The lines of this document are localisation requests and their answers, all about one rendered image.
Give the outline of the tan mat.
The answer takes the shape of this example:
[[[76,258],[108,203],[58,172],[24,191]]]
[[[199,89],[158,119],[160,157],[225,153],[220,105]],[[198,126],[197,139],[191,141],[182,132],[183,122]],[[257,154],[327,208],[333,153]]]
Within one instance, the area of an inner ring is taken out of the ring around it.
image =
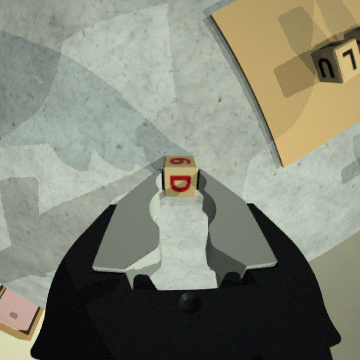
[[[236,0],[210,15],[283,168],[360,120],[360,73],[320,82],[311,53],[360,26],[360,0]]]

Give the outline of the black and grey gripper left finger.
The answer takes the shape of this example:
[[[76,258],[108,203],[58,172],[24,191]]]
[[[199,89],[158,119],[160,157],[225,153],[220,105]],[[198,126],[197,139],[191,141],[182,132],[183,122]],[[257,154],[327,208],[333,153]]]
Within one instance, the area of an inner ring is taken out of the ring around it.
[[[62,259],[48,293],[41,330],[30,355],[47,360],[67,321],[104,295],[133,289],[134,276],[161,267],[160,212],[164,171],[158,169],[116,204],[110,204]]]

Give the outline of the tan letter block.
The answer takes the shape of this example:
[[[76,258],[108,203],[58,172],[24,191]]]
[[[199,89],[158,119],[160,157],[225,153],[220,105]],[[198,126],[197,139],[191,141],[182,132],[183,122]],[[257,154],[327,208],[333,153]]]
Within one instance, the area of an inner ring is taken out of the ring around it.
[[[350,32],[344,34],[344,40],[345,39],[356,39],[357,45],[358,45],[358,50],[359,50],[359,54],[360,54],[360,26],[351,30]]]
[[[164,196],[196,196],[197,163],[194,156],[165,156]]]
[[[360,73],[356,39],[334,41],[311,53],[319,81],[345,83]]]

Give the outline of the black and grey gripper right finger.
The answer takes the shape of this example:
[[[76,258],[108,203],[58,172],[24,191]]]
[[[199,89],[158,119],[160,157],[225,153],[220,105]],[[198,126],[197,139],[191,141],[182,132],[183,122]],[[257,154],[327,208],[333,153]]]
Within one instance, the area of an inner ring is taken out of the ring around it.
[[[295,243],[253,203],[247,203],[205,171],[197,185],[208,217],[207,265],[217,288],[227,272],[237,272],[242,286],[279,292],[304,308],[322,330],[329,347],[341,336],[326,311],[308,261]]]

